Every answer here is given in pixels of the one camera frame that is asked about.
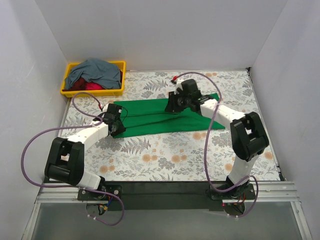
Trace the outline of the green t-shirt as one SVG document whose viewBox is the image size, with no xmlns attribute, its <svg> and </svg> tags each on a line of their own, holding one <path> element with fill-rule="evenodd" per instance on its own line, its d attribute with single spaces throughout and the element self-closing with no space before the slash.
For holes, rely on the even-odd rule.
<svg viewBox="0 0 320 240">
<path fill-rule="evenodd" d="M 175 132 L 207 130 L 210 118 L 203 117 L 189 108 L 180 113 L 165 112 L 168 99 L 144 99 L 115 101 L 114 104 L 125 108 L 121 114 L 125 132 L 117 138 L 138 137 Z"/>
</svg>

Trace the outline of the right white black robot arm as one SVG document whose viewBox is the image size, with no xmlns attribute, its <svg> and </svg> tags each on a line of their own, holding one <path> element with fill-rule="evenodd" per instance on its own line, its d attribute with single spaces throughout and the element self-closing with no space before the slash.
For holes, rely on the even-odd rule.
<svg viewBox="0 0 320 240">
<path fill-rule="evenodd" d="M 167 113 L 190 109 L 198 115 L 217 122 L 229 130 L 235 160 L 225 184 L 211 189 L 220 195 L 237 199 L 245 192 L 250 173 L 258 157 L 269 146 L 269 139 L 260 116 L 256 112 L 243 113 L 220 103 L 210 95 L 203 95 L 194 79 L 171 80 L 174 91 L 168 94 Z"/>
</svg>

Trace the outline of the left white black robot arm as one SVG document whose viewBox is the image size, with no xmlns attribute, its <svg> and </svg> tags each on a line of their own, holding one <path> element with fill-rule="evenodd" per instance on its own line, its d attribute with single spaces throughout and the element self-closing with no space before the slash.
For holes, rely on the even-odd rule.
<svg viewBox="0 0 320 240">
<path fill-rule="evenodd" d="M 51 144 L 44 175 L 52 180 L 89 190 L 95 200 L 106 196 L 104 178 L 85 170 L 85 153 L 108 136 L 126 131 L 121 119 L 123 107 L 108 103 L 88 127 L 66 138 L 56 137 Z"/>
</svg>

